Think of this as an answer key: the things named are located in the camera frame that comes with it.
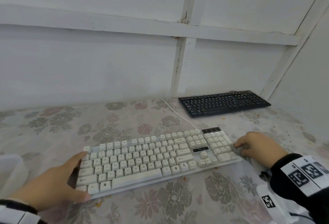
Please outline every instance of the keyboard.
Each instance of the keyboard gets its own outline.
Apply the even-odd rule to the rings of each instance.
[[[75,188],[103,197],[238,162],[219,127],[86,146]]]
[[[271,104],[251,91],[181,97],[178,101],[191,118],[226,114]]]

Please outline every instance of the white plastic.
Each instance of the white plastic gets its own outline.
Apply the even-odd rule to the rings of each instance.
[[[29,171],[19,155],[0,156],[0,199],[22,187],[28,175]]]

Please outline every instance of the black keyboard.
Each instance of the black keyboard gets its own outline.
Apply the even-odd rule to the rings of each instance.
[[[226,114],[271,105],[251,91],[182,97],[178,100],[191,118]]]

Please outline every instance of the right hand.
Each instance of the right hand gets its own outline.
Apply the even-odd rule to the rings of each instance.
[[[242,150],[241,154],[255,159],[268,168],[271,168],[279,159],[288,154],[272,138],[260,132],[247,132],[234,143],[234,147],[238,148],[244,144],[249,144],[249,148]]]

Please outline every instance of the sleeve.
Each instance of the sleeve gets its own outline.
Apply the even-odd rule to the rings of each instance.
[[[302,157],[299,154],[289,154],[278,160],[271,168],[272,178],[270,186],[272,190],[285,199],[293,200],[298,205],[305,207],[317,224],[329,223],[329,188],[307,197],[281,170],[291,161]]]
[[[0,224],[47,224],[35,208],[14,200],[0,200]]]

